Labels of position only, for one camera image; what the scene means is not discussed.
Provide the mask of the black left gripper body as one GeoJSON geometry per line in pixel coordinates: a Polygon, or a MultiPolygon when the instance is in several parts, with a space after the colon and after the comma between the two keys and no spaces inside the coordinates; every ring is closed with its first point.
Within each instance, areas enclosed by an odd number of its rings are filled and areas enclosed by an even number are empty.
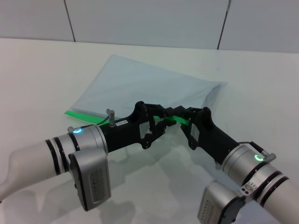
{"type": "Polygon", "coordinates": [[[109,124],[100,125],[106,140],[107,151],[113,152],[123,147],[139,143],[142,147],[150,146],[152,140],[144,140],[146,135],[141,135],[140,128],[147,124],[146,134],[152,138],[155,133],[154,116],[150,115],[149,105],[139,101],[135,104],[133,112],[122,119],[116,121],[119,125],[110,126],[109,124]]]}

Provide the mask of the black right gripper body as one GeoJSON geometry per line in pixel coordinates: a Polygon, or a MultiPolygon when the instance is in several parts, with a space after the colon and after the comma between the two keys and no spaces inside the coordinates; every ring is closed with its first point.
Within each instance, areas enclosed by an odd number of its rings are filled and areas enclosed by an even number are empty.
{"type": "Polygon", "coordinates": [[[217,163],[222,164],[239,143],[214,124],[209,108],[191,108],[191,112],[191,122],[199,130],[197,138],[191,137],[191,149],[200,147],[217,163]]]}

